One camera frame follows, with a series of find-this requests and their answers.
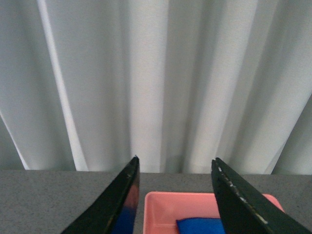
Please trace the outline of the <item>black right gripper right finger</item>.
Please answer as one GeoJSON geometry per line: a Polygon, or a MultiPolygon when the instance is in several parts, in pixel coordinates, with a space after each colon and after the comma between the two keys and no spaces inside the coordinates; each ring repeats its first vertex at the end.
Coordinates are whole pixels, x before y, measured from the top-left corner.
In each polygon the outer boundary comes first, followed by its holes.
{"type": "Polygon", "coordinates": [[[227,234],[310,234],[220,158],[212,160],[212,185],[227,234]]]}

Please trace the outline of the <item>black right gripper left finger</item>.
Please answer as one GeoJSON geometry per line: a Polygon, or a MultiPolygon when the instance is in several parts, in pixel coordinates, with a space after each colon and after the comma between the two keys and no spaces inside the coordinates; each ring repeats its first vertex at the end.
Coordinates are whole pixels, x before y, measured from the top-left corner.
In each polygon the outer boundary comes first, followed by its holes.
{"type": "Polygon", "coordinates": [[[63,234],[132,234],[139,202],[139,158],[133,157],[63,234]]]}

